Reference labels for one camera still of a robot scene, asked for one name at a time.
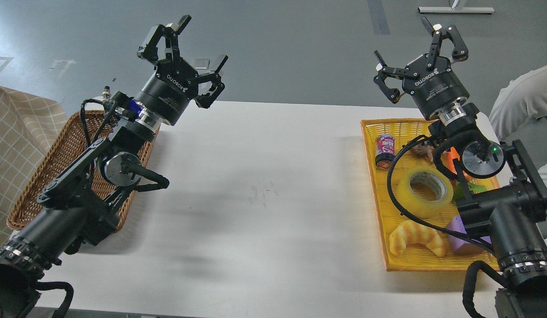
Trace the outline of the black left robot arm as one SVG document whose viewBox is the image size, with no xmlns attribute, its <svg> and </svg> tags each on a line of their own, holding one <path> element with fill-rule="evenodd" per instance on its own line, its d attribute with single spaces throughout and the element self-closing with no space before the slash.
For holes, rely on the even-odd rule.
<svg viewBox="0 0 547 318">
<path fill-rule="evenodd" d="M 54 318 L 66 316 L 73 300 L 70 283 L 43 282 L 60 255 L 75 254 L 81 244 L 97 245 L 114 233 L 118 210 L 134 191 L 166 189 L 166 177 L 144 167 L 141 147 L 153 142 L 162 124 L 175 125 L 187 105 L 209 108 L 223 92 L 220 70 L 228 59 L 199 74 L 181 55 L 179 36 L 191 20 L 156 25 L 137 56 L 154 73 L 135 97 L 117 92 L 103 105 L 105 115 L 87 148 L 37 196 L 42 211 L 0 247 L 0 318 L 25 318 L 41 292 L 63 290 Z"/>
</svg>

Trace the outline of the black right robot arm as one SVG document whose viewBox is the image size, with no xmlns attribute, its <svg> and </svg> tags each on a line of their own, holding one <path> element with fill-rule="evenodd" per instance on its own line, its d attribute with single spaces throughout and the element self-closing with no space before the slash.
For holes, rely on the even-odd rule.
<svg viewBox="0 0 547 318">
<path fill-rule="evenodd" d="M 498 144 L 477 127 L 479 109 L 468 103 L 469 92 L 452 71 L 452 62 L 467 60 L 469 51 L 456 26 L 421 21 L 432 41 L 429 52 L 403 68 L 387 66 L 379 52 L 374 83 L 392 103 L 402 95 L 413 98 L 424 119 L 431 120 L 430 136 L 409 141 L 393 159 L 387 189 L 401 215 L 491 253 L 498 270 L 483 261 L 466 270 L 463 306 L 479 318 L 474 292 L 482 271 L 500 284 L 494 306 L 500 318 L 547 318 L 547 245 L 537 223 L 547 217 L 547 187 L 522 142 Z M 407 151 L 429 142 L 433 163 L 449 180 L 457 180 L 463 197 L 456 207 L 465 233 L 433 225 L 413 214 L 392 188 L 395 165 Z"/>
</svg>

